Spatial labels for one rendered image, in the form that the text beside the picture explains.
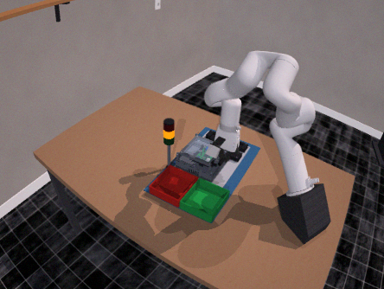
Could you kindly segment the red open-top bin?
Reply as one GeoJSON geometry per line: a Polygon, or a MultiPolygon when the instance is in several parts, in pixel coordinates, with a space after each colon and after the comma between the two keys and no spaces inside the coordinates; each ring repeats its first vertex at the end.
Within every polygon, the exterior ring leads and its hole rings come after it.
{"type": "Polygon", "coordinates": [[[198,177],[169,165],[149,185],[149,190],[153,196],[179,208],[179,201],[187,194],[197,180],[198,177]]]}

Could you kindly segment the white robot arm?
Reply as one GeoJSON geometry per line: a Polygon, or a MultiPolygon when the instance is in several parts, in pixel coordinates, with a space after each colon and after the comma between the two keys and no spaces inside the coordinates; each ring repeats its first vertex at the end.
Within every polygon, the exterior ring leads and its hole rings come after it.
{"type": "Polygon", "coordinates": [[[268,68],[270,70],[263,83],[263,93],[277,107],[276,118],[269,127],[284,168],[289,189],[286,195],[298,196],[312,190],[313,183],[318,183],[319,178],[308,177],[301,147],[292,139],[307,132],[316,116],[310,99],[289,92],[298,73],[297,61],[280,53],[249,52],[234,74],[207,88],[204,100],[207,106],[221,106],[220,128],[224,132],[237,132],[241,130],[239,98],[260,83],[268,68]]]}

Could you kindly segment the green bin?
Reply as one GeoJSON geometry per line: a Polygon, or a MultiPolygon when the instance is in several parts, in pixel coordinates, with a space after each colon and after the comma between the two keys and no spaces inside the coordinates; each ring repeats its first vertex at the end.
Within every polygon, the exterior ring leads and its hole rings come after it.
{"type": "Polygon", "coordinates": [[[229,193],[230,190],[199,178],[180,201],[180,209],[211,223],[229,193]]]}

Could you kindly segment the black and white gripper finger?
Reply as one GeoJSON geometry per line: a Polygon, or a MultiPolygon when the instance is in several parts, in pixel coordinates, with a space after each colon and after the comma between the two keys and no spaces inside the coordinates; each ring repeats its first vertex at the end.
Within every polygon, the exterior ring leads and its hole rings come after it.
{"type": "Polygon", "coordinates": [[[224,150],[221,149],[220,152],[219,152],[219,161],[221,161],[221,159],[223,158],[224,156],[224,150]]]}
{"type": "Polygon", "coordinates": [[[235,152],[230,152],[230,151],[227,151],[227,155],[226,155],[226,158],[225,158],[225,163],[227,163],[227,161],[230,160],[230,156],[233,155],[233,154],[239,154],[240,151],[239,151],[239,147],[237,145],[237,149],[235,152]]]}

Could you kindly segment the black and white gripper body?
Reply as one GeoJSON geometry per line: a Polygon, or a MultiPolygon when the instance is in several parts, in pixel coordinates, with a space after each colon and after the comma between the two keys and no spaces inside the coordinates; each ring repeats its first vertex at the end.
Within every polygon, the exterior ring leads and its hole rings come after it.
{"type": "Polygon", "coordinates": [[[225,142],[221,145],[221,148],[224,150],[235,152],[237,149],[237,145],[238,147],[240,145],[240,130],[238,130],[237,132],[224,132],[220,128],[220,125],[218,125],[217,131],[214,137],[214,141],[219,136],[226,139],[225,142]]]}

